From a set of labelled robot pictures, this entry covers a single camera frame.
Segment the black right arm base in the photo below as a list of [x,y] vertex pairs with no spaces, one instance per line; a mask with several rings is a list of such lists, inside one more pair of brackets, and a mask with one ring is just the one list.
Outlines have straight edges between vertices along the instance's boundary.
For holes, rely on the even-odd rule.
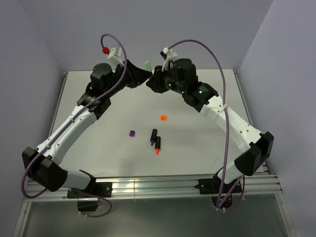
[[[221,180],[216,175],[212,178],[198,179],[198,184],[195,185],[195,189],[199,190],[201,195],[215,195],[212,197],[212,202],[216,206],[218,194],[220,190]],[[219,199],[219,204],[223,201],[226,194],[229,193],[226,200],[222,203],[221,208],[230,208],[234,204],[233,194],[242,193],[244,190],[243,178],[237,178],[229,184],[223,185],[222,195]]]

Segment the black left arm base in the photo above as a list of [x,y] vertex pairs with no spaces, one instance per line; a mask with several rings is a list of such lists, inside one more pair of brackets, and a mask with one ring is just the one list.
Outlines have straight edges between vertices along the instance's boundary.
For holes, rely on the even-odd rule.
[[109,209],[103,215],[107,215],[113,207],[112,203],[108,200],[112,196],[112,187],[112,182],[95,182],[84,190],[69,189],[67,198],[77,199],[78,211],[88,217],[101,216],[101,214],[92,215],[90,213],[97,210],[101,201],[105,201],[109,204]]

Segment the purple pen cap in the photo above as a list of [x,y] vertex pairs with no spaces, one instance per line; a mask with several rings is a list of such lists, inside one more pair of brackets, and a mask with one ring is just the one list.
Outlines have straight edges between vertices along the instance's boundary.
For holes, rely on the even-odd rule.
[[135,132],[134,130],[131,130],[130,133],[129,133],[129,136],[130,136],[130,137],[134,137],[135,134],[136,134],[136,132]]

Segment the black purple tip highlighter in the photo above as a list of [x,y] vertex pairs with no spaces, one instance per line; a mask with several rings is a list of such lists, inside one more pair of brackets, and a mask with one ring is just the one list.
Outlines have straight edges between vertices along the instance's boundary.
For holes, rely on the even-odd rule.
[[158,132],[157,129],[152,130],[151,137],[150,137],[151,146],[156,142],[157,132]]

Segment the pale green pen cap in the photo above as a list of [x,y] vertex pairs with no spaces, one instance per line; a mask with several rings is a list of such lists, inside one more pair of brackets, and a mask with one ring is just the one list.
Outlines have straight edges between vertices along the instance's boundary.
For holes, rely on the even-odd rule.
[[150,61],[145,61],[144,65],[145,65],[145,70],[146,71],[152,72],[152,66],[151,66]]

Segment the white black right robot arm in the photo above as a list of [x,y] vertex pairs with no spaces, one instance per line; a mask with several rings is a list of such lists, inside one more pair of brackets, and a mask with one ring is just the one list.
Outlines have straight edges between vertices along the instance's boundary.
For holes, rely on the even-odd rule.
[[196,67],[190,59],[171,62],[171,67],[166,70],[156,66],[146,85],[155,93],[171,90],[181,94],[186,104],[229,132],[229,138],[235,142],[241,155],[218,172],[213,182],[218,192],[225,192],[231,182],[242,175],[252,176],[270,157],[274,136],[254,128],[224,104],[212,86],[198,80]]

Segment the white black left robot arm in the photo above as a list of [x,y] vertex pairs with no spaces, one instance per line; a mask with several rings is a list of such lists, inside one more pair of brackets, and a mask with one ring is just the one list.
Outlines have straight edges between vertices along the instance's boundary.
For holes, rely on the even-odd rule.
[[49,138],[32,149],[22,152],[26,176],[46,190],[75,188],[84,196],[96,192],[95,177],[85,171],[69,171],[60,166],[64,156],[76,140],[93,125],[111,105],[110,98],[125,87],[136,88],[152,72],[134,66],[130,61],[117,65],[113,71],[107,63],[94,66],[85,93],[62,125]]

